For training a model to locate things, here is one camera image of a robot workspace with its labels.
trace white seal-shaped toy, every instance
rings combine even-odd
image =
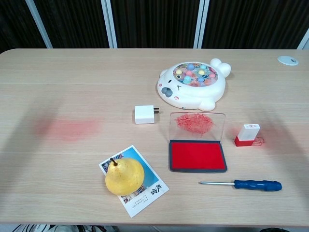
[[[217,58],[210,65],[179,63],[162,71],[157,89],[160,97],[175,107],[210,111],[222,97],[230,72],[231,66]]]

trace white power adapter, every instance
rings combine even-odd
[[[136,105],[135,124],[155,123],[155,113],[159,113],[159,108],[154,108],[153,105]]]

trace clear plastic lid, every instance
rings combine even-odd
[[[169,139],[221,141],[224,122],[220,113],[171,113]]]

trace screwdriver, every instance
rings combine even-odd
[[[250,189],[250,190],[263,190],[263,191],[279,191],[282,185],[278,181],[256,181],[256,180],[234,180],[233,183],[229,182],[209,182],[200,181],[202,185],[234,185],[236,189]]]

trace pear stem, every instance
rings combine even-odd
[[[116,163],[116,161],[113,158],[110,158],[110,160],[114,163],[114,166],[118,165],[118,163]]]

